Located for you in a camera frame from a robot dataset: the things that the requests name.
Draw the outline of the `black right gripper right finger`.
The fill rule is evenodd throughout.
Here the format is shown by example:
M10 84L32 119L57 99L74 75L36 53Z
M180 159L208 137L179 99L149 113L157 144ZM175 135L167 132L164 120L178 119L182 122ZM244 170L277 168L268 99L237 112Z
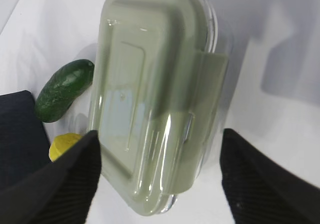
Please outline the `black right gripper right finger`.
M319 223L318 187L262 154L233 129L220 152L222 187L235 223Z

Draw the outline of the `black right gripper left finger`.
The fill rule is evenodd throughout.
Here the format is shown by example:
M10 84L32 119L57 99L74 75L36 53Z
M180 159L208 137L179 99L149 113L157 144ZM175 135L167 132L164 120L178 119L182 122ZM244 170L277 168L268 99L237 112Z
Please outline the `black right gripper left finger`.
M97 135L1 192L1 223L85 223L101 174Z

